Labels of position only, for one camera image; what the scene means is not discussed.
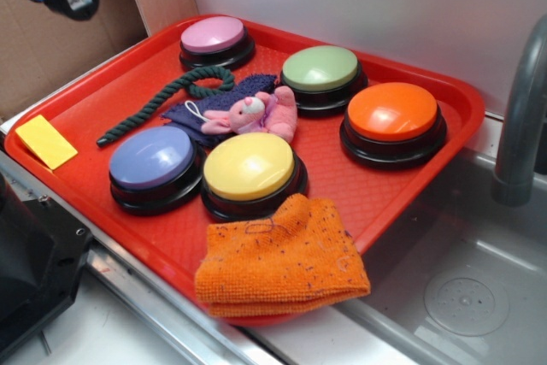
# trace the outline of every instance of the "green rope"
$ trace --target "green rope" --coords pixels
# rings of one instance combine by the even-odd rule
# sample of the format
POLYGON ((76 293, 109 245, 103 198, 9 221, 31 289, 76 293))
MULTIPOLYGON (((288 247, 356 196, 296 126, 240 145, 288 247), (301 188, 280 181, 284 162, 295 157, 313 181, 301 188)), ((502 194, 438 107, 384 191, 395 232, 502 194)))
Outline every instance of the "green rope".
POLYGON ((114 141, 120 139, 132 129, 143 124, 163 103, 165 103, 167 99, 172 97, 173 94, 180 89, 186 89, 190 95, 195 98, 204 98, 221 94, 225 91, 230 91, 235 85, 233 80, 233 74, 227 68, 222 68, 219 66, 194 68, 190 72, 183 74, 178 79, 163 87, 163 89, 158 92, 138 113, 130 115, 117 126, 108 130, 99 140, 97 140, 97 145, 99 147, 104 147, 105 145, 114 143, 114 141), (207 87, 201 87, 195 84, 196 81, 203 79, 220 79, 222 80, 222 85, 220 85, 218 89, 209 89, 207 87))

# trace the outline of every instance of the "sink drain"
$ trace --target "sink drain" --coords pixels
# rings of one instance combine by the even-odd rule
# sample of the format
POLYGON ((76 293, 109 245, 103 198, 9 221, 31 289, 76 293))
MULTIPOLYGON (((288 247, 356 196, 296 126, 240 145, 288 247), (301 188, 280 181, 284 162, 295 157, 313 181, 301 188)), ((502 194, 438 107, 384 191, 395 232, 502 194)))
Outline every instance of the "sink drain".
POLYGON ((433 277, 424 301, 427 312, 441 327, 469 337, 495 331, 509 314, 507 292, 472 268, 444 271, 433 277))

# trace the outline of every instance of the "plush toy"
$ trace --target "plush toy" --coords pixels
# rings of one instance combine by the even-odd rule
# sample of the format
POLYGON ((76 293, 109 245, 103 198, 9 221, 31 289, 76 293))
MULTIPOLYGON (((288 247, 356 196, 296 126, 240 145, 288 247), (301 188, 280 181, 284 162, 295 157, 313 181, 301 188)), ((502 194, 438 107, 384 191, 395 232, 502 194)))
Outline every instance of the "plush toy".
POLYGON ((290 143, 297 128, 297 104, 292 90, 283 85, 273 94, 259 91, 245 97, 228 111, 207 110, 203 117, 204 134, 270 132, 290 143))

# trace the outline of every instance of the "sink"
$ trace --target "sink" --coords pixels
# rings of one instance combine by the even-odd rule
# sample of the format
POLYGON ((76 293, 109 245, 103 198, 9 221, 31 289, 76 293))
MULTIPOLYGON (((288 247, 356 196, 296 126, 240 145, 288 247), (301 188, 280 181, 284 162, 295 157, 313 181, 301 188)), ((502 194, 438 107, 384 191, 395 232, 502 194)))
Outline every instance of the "sink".
POLYGON ((364 254, 372 293, 338 309, 418 363, 545 364, 547 180, 510 208, 493 167, 463 150, 364 254))

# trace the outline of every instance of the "orange towel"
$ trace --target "orange towel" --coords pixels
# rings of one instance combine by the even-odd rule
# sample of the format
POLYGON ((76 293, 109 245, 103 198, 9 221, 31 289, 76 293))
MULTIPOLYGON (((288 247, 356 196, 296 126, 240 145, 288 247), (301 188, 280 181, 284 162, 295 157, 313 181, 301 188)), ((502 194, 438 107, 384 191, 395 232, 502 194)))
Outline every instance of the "orange towel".
POLYGON ((271 218, 210 225, 207 240, 196 293, 213 316, 301 313, 370 292, 331 200, 295 194, 271 218))

